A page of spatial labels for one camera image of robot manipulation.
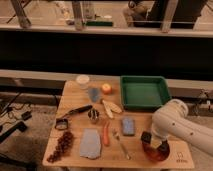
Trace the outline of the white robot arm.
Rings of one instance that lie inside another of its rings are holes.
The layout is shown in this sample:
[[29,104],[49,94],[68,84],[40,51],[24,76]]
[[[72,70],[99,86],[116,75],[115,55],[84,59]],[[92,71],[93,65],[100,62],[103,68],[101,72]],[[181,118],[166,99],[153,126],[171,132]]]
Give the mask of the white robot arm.
[[186,119],[188,106],[171,99],[152,115],[151,133],[160,140],[174,135],[213,156],[213,129]]

